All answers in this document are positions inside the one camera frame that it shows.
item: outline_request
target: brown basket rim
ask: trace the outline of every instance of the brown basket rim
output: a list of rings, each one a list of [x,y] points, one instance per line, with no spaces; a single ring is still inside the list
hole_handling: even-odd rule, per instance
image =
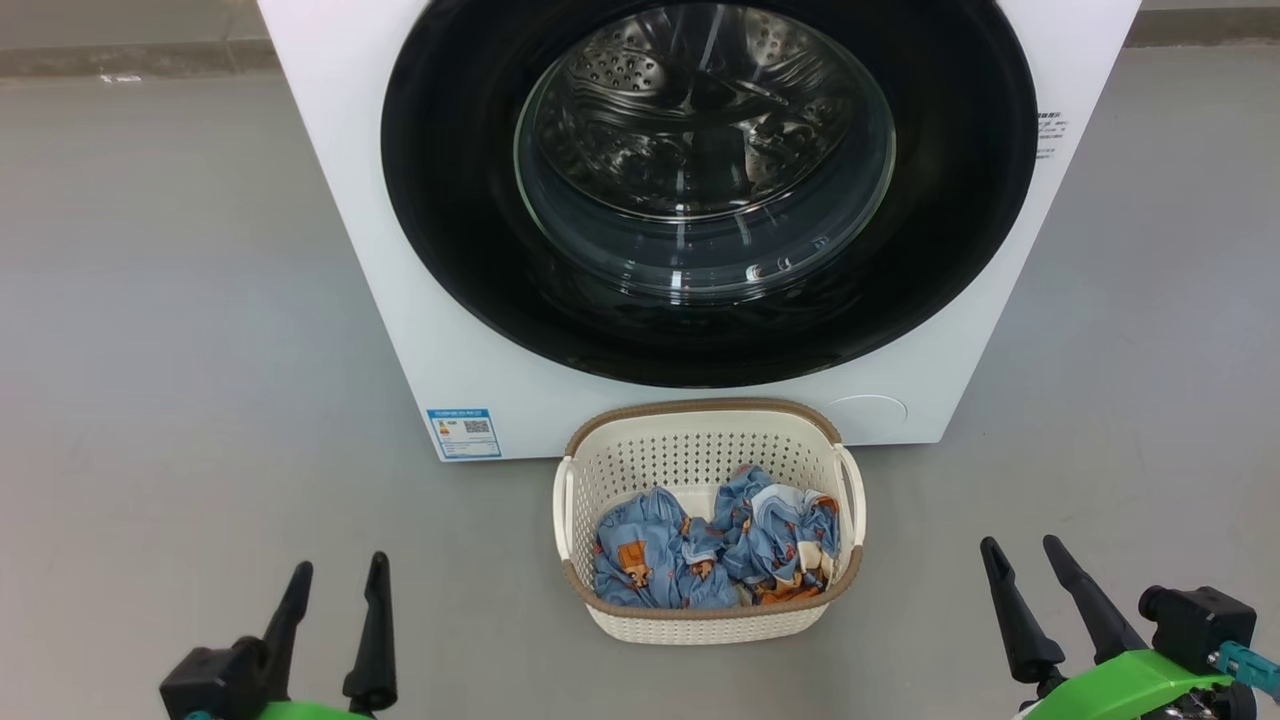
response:
[[[564,577],[568,578],[568,584],[573,588],[573,592],[577,593],[577,597],[593,610],[613,618],[636,620],[736,620],[740,618],[763,618],[765,615],[781,615],[783,612],[813,610],[836,600],[844,594],[851,584],[854,584],[854,578],[858,575],[858,570],[863,565],[863,546],[854,546],[854,550],[849,556],[849,568],[840,577],[840,579],[831,585],[831,589],[824,593],[814,597],[792,600],[790,602],[780,602],[777,605],[753,605],[744,607],[727,607],[724,610],[696,607],[689,610],[667,610],[659,607],[623,607],[621,605],[609,605],[582,584],[582,580],[577,577],[577,570],[573,569],[572,560],[562,560],[561,564],[564,566]]]
[[[678,413],[723,413],[723,411],[750,411],[760,410],[768,413],[786,413],[813,423],[832,445],[844,445],[840,439],[840,430],[827,419],[826,415],[790,400],[774,400],[769,397],[724,397],[719,400],[677,400],[673,402],[653,402],[649,405],[635,405],[600,413],[591,418],[570,438],[564,455],[577,455],[577,448],[595,430],[614,420],[630,420],[634,418],[648,418],[653,415],[675,415]]]

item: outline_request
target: basket handle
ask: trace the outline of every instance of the basket handle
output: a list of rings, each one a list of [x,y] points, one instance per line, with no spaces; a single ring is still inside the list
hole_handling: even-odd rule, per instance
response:
[[[573,515],[568,510],[573,497],[573,459],[564,457],[556,470],[556,484],[552,487],[552,523],[556,525],[556,550],[561,560],[568,560],[568,548],[573,537]]]
[[[849,487],[849,501],[854,505],[854,547],[863,544],[867,539],[867,493],[863,492],[863,474],[858,471],[858,462],[849,454],[849,448],[835,443],[836,460],[844,473],[845,484]]]

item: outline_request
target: teal connector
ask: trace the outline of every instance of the teal connector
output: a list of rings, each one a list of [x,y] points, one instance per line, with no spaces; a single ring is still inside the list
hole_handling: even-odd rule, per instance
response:
[[[1213,666],[1220,673],[1235,678],[1238,683],[1262,691],[1271,696],[1271,700],[1280,702],[1280,665],[1233,641],[1222,643],[1216,655]]]

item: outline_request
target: perforated basket wall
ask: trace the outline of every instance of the perforated basket wall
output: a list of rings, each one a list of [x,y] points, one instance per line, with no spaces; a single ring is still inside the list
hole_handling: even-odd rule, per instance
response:
[[[591,591],[600,516],[654,487],[691,515],[712,516],[717,489],[742,465],[840,502],[841,548],[831,588],[813,598],[730,610],[649,610],[604,603]],[[865,500],[852,457],[817,411],[773,400],[662,404],[584,425],[556,478],[556,533],[566,577],[611,635],[658,644],[746,642],[797,633],[849,588],[861,560]]]

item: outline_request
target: door glass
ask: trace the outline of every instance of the door glass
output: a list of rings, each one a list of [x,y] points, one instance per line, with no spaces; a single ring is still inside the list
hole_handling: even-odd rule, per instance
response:
[[[852,242],[893,140],[879,87],[822,32],[694,4],[561,56],[513,152],[530,214],[576,264],[626,293],[724,302],[792,286]]]

